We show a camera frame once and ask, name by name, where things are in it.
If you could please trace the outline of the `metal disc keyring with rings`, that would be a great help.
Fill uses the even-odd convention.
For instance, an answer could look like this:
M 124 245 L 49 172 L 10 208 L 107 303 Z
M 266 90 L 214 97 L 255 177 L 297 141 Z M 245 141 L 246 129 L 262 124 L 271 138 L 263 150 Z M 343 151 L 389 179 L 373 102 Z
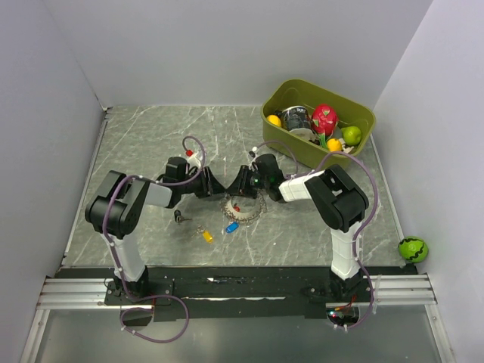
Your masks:
M 239 206 L 240 212 L 235 211 L 234 206 Z M 229 222 L 237 222 L 239 225 L 251 225 L 267 211 L 265 199 L 260 193 L 256 198 L 226 195 L 219 207 Z

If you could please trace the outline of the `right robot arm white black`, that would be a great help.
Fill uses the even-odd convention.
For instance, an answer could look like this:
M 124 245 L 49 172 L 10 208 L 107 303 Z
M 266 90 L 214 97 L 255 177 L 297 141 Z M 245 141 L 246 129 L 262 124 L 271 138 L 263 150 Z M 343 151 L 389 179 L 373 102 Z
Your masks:
M 362 280 L 358 230 L 363 226 L 369 201 L 362 189 L 341 166 L 285 177 L 275 156 L 263 154 L 251 166 L 242 165 L 225 193 L 256 199 L 265 191 L 275 202 L 310 200 L 330 229 L 332 260 L 329 289 L 339 301 L 347 301 Z

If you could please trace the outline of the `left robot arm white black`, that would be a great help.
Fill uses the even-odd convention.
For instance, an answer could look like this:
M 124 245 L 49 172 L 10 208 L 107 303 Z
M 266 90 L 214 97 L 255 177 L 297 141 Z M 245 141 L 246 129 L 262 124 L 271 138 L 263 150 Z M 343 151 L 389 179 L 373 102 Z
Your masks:
M 224 193 L 208 166 L 183 157 L 169 158 L 165 172 L 154 180 L 110 170 L 85 208 L 85 220 L 109 248 L 115 288 L 134 304 L 149 297 L 149 273 L 135 240 L 145 206 L 173 209 L 184 194 L 206 199 Z

